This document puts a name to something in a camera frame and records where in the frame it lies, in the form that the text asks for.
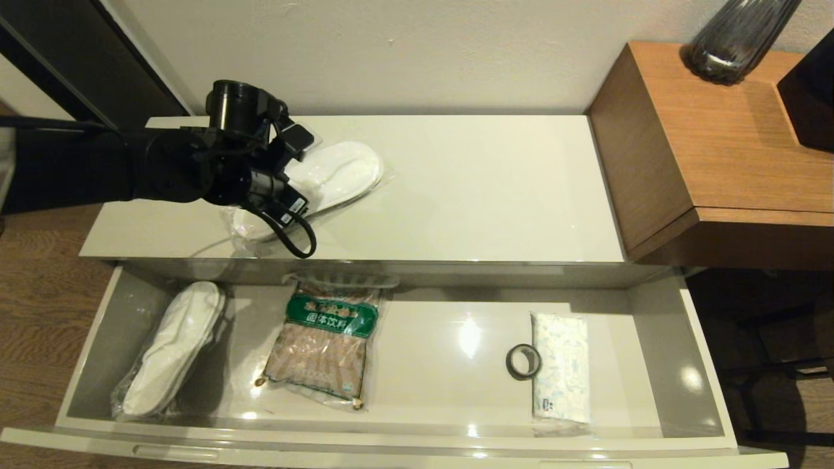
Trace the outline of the white slippers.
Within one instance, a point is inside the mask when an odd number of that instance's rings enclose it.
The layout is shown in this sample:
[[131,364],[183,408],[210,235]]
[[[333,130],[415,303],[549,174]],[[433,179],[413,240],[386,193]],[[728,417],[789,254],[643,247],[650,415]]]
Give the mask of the white slippers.
[[199,354],[214,341],[226,302],[220,286],[206,280],[173,297],[142,353],[112,392],[115,419],[150,419],[166,412]]
[[[316,148],[301,162],[289,162],[284,173],[290,187],[309,200],[304,219],[311,226],[358,204],[395,175],[378,152],[357,141]],[[221,217],[238,250],[265,251],[279,243],[267,223],[242,208],[223,208]]]

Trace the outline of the black tape roll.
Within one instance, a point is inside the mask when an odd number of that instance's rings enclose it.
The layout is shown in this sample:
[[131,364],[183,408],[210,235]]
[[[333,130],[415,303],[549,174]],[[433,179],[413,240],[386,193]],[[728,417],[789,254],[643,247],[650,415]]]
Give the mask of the black tape roll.
[[536,347],[518,344],[508,351],[504,358],[504,365],[513,379],[527,381],[538,375],[543,362]]

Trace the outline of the white tissue pack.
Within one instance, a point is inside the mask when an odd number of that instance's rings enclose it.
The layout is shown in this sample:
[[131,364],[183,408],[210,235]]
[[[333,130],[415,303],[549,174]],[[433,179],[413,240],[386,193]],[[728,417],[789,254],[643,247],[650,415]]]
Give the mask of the white tissue pack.
[[586,320],[533,312],[531,326],[532,346],[541,362],[533,378],[533,418],[589,425],[592,392]]

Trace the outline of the white glossy drawer cabinet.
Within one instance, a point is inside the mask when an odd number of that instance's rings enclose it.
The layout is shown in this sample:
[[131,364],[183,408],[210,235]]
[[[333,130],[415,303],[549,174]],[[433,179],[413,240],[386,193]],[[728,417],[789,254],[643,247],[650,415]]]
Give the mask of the white glossy drawer cabinet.
[[685,287],[677,269],[626,260],[582,116],[307,116],[322,146],[365,143],[387,174],[312,222],[315,255],[233,240],[217,206],[102,207],[81,257],[202,278],[293,270],[391,273],[402,282],[568,288]]

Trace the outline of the drink sachet bag green label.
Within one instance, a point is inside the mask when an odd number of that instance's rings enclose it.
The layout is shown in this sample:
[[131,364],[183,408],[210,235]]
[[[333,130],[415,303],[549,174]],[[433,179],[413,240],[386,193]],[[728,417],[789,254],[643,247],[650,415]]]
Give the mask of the drink sachet bag green label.
[[295,271],[283,323],[256,387],[283,387],[343,412],[366,409],[375,335],[399,278]]

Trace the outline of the dark door panel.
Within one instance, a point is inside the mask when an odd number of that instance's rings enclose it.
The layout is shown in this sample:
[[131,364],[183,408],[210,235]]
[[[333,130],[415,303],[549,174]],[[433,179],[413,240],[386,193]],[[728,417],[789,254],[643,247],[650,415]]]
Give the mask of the dark door panel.
[[0,54],[77,120],[188,115],[102,0],[0,0]]

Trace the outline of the brown wooden side cabinet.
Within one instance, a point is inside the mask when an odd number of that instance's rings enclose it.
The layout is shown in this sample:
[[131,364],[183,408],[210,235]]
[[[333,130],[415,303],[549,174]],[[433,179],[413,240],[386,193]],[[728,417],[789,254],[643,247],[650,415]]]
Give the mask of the brown wooden side cabinet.
[[777,91],[801,54],[724,86],[682,48],[628,42],[587,111],[626,259],[834,271],[834,154],[799,143]]

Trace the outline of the grey ribbed glass vase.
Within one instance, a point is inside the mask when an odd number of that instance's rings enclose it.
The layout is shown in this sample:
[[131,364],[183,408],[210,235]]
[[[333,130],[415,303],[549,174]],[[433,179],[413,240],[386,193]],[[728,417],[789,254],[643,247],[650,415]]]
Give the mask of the grey ribbed glass vase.
[[706,82],[741,83],[762,62],[802,1],[728,0],[680,48],[680,58]]

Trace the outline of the black box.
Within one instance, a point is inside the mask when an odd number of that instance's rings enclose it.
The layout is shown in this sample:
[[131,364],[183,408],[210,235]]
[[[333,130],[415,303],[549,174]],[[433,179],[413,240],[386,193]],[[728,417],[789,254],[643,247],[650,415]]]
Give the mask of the black box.
[[834,154],[834,29],[777,84],[801,145]]

